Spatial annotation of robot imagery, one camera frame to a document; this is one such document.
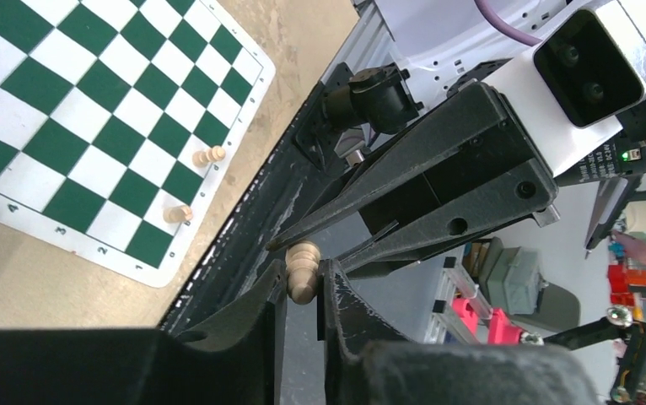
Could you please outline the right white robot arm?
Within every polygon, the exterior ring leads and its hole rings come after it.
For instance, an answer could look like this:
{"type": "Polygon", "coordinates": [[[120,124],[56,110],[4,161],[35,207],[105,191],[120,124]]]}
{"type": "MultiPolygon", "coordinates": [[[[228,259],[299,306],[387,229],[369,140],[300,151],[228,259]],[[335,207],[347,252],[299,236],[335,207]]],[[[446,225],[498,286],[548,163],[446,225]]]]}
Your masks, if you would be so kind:
{"type": "Polygon", "coordinates": [[[366,124],[390,139],[267,249],[292,256],[356,213],[371,236],[336,262],[355,277],[381,277],[547,209],[556,178],[589,145],[537,72],[537,52],[512,53],[500,34],[476,24],[428,52],[441,68],[460,69],[436,106],[420,101],[433,85],[419,77],[418,62],[370,67],[320,94],[297,137],[315,141],[366,124]]]}

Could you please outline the light wooden chess piece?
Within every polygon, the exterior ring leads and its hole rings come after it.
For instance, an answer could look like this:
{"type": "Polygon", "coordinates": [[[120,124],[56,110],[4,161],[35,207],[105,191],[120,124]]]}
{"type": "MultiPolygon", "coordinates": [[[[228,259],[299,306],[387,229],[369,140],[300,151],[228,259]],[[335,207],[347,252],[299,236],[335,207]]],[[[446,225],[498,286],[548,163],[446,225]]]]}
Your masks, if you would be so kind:
{"type": "Polygon", "coordinates": [[[287,249],[285,264],[289,298],[307,305],[316,296],[320,248],[312,241],[300,241],[287,249]]]}

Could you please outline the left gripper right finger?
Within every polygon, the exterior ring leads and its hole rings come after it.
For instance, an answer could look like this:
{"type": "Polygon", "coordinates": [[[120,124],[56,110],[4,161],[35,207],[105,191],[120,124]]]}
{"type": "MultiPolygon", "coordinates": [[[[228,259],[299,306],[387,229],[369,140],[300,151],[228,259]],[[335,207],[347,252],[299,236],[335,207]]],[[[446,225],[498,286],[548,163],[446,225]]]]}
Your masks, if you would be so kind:
{"type": "Polygon", "coordinates": [[[328,404],[381,404],[381,379],[371,362],[383,343],[411,339],[381,316],[352,287],[336,259],[320,267],[319,339],[325,342],[328,404]]]}

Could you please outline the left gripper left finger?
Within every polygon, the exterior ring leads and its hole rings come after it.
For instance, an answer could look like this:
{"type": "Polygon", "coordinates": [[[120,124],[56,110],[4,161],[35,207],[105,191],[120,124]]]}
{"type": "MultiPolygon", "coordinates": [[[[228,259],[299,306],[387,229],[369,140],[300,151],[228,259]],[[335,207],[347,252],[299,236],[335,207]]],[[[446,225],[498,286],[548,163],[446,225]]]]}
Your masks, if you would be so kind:
{"type": "Polygon", "coordinates": [[[287,295],[285,265],[272,261],[253,286],[176,335],[177,404],[278,404],[287,295]]]}

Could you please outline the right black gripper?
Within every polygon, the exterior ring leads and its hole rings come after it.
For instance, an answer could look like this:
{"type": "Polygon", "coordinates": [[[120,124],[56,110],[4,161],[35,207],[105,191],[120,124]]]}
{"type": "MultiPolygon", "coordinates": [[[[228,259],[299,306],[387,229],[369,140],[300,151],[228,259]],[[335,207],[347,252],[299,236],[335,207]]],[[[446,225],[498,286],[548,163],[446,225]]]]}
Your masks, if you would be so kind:
{"type": "Polygon", "coordinates": [[[371,240],[340,261],[384,277],[533,216],[558,194],[503,94],[472,84],[376,149],[331,201],[268,242],[277,251],[360,208],[371,240]]]}

